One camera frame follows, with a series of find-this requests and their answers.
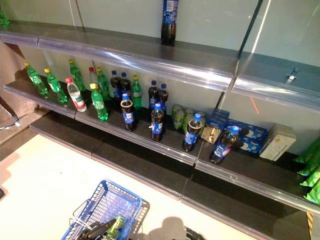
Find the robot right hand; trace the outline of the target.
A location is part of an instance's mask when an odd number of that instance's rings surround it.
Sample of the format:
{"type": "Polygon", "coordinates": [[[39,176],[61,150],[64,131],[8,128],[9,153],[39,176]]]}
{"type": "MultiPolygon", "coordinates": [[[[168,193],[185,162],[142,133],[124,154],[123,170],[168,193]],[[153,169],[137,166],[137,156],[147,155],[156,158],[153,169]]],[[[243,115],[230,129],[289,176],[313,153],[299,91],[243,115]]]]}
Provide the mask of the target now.
{"type": "Polygon", "coordinates": [[[205,238],[201,234],[197,233],[191,228],[185,226],[184,229],[186,231],[186,237],[189,240],[205,240],[205,238]]]}

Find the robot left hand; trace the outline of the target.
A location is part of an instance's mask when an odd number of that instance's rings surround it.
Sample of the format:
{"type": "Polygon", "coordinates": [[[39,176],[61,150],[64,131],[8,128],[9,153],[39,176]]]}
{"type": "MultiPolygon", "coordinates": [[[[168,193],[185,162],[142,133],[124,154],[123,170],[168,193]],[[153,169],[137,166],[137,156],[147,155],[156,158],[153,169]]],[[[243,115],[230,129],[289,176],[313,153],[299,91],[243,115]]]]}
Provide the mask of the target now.
{"type": "Polygon", "coordinates": [[[115,223],[115,218],[106,223],[96,221],[90,226],[91,229],[84,229],[78,236],[77,240],[95,240],[106,233],[115,223]]]}

